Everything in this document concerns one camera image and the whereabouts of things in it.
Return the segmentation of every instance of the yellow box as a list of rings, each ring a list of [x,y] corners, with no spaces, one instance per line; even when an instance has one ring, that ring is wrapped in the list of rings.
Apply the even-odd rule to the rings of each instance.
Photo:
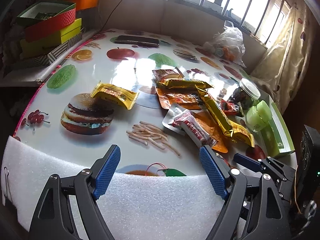
[[[57,46],[76,36],[81,31],[81,18],[76,19],[74,23],[57,31],[43,39],[33,42],[20,41],[23,58],[37,57],[46,55]]]

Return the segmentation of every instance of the sandwich print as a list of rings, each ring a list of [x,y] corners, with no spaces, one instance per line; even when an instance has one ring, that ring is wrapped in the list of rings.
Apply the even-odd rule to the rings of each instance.
[[[61,124],[70,132],[96,135],[106,131],[113,119],[112,104],[89,93],[71,98],[61,116]]]

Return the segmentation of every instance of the white lid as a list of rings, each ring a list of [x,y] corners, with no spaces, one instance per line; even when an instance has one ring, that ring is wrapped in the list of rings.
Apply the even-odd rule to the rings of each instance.
[[[239,82],[240,87],[243,88],[253,99],[259,99],[261,94],[260,91],[257,89],[255,84],[251,81],[247,80],[246,78],[242,78]]]

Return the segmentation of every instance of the black cable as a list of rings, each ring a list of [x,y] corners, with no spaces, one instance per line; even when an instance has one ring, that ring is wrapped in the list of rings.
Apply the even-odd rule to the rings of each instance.
[[[117,4],[117,6],[112,10],[112,12],[110,13],[110,15],[109,15],[108,19],[106,20],[105,24],[104,24],[104,25],[102,26],[102,28],[100,29],[100,31],[102,31],[103,28],[106,26],[106,24],[107,24],[108,20],[110,19],[112,13],[115,11],[115,9],[119,6],[119,4],[120,4],[122,1],[123,1],[123,0],[121,0],[121,1]]]

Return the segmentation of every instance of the glass jar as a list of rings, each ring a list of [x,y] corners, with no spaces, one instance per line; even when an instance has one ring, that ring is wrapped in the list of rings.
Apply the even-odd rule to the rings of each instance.
[[[257,106],[252,106],[245,115],[245,123],[249,129],[259,132],[272,119],[272,113],[265,101],[261,101]]]
[[[257,87],[246,78],[242,78],[239,86],[233,91],[228,101],[234,104],[241,103],[244,111],[249,110],[253,106],[254,100],[260,98],[260,91]]]

